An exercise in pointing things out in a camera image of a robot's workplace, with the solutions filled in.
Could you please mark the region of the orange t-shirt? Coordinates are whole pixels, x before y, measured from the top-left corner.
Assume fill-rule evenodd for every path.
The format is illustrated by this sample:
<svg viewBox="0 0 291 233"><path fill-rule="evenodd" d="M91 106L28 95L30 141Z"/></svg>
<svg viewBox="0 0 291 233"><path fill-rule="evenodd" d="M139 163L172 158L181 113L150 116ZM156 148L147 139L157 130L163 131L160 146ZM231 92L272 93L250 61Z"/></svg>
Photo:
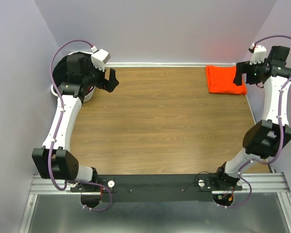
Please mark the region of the orange t-shirt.
<svg viewBox="0 0 291 233"><path fill-rule="evenodd" d="M206 79L208 92L211 94L246 95L247 89L244 83L237 86L233 80L236 75L236 66L216 67L206 66Z"/></svg>

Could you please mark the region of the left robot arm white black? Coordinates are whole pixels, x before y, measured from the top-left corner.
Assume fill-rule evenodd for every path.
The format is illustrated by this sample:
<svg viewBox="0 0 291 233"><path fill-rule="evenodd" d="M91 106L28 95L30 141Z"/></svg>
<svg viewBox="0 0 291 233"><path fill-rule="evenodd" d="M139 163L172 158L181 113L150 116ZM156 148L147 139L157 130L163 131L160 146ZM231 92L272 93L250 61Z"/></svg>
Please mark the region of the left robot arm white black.
<svg viewBox="0 0 291 233"><path fill-rule="evenodd" d="M40 148L34 148L32 159L43 179L50 179L60 191L56 180L81 182L88 192L97 188L97 171L81 166L70 153L70 140L76 117L84 102L91 99L95 89L109 93L119 85L115 70L105 79L106 63L110 55L105 50L95 53L73 52L51 67L51 90L57 97L56 113L50 131Z"/></svg>

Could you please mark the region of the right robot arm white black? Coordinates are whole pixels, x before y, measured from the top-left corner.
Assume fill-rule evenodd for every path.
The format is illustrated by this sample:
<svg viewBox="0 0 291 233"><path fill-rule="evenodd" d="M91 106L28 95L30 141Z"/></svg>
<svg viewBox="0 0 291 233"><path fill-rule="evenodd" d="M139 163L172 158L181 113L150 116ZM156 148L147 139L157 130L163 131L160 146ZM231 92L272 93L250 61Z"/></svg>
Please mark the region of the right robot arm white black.
<svg viewBox="0 0 291 233"><path fill-rule="evenodd" d="M286 66L290 48L273 46L268 52L264 46L252 45L249 50L252 57L236 64L233 82L263 85L263 114L245 134L239 153L217 169L213 184L219 190L237 186L242 173L255 163L273 163L291 140L287 117L291 68Z"/></svg>

